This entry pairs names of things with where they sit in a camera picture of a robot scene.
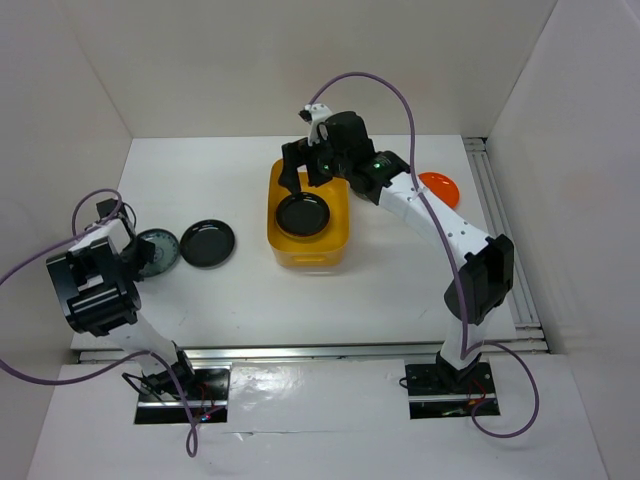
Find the blue patterned plate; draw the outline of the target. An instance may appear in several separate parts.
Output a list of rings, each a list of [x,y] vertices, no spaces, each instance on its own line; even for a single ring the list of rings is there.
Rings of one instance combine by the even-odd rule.
[[[177,237],[168,230],[161,228],[148,229],[138,234],[138,240],[143,245],[153,245],[154,253],[140,270],[142,278],[151,278],[169,271],[179,257],[179,242]]]

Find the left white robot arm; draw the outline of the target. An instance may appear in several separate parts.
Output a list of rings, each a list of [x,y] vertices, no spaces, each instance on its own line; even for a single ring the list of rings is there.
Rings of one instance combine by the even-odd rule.
[[[176,399],[196,390],[197,374],[184,350],[162,336],[141,313],[137,284],[170,270],[178,242],[163,229],[138,234],[135,218],[115,199],[96,204],[98,221],[46,267],[69,326],[105,337],[137,358],[140,383],[153,395]]]

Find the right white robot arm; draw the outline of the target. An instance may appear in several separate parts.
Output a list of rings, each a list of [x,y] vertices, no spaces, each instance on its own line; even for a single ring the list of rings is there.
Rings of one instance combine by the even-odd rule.
[[[283,145],[281,187],[299,194],[301,168],[310,187],[344,179],[354,192],[444,250],[453,274],[444,293],[450,324],[435,374],[441,388],[460,391],[479,363],[489,318],[513,287],[513,242],[473,226],[439,199],[409,163],[392,151],[377,150],[355,112],[333,113],[323,104],[308,104],[299,116],[309,131]]]

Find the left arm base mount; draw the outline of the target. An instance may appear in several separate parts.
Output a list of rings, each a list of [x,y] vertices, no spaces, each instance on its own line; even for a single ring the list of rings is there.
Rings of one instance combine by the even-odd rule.
[[[195,370],[193,382],[185,389],[189,410],[198,424],[226,423],[231,369],[229,366]],[[136,425],[188,424],[188,418],[173,383],[172,391],[153,391],[139,375],[123,373],[122,378],[137,393]]]

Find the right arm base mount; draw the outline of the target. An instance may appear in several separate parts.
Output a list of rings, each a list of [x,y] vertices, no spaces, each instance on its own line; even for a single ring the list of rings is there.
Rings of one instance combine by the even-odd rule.
[[[478,417],[500,415],[488,362],[479,363],[464,379],[451,385],[438,377],[435,363],[406,364],[398,383],[408,394],[413,420],[470,417],[474,408]]]

